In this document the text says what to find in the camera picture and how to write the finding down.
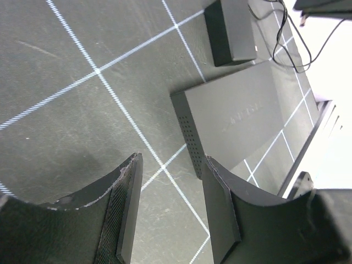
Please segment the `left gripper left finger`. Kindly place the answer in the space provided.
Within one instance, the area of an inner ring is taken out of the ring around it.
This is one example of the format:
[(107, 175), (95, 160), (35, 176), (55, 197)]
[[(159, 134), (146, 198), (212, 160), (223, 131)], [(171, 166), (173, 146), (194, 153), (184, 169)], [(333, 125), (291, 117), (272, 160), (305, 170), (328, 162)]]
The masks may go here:
[(130, 263), (143, 157), (54, 203), (1, 195), (1, 263)]

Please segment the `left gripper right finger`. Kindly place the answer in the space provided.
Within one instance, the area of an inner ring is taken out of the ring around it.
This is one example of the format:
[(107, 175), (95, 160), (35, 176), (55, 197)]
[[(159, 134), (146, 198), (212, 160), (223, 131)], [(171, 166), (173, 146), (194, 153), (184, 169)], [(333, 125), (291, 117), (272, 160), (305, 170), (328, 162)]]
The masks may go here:
[(214, 263), (351, 263), (351, 190), (313, 189), (288, 200), (202, 164)]

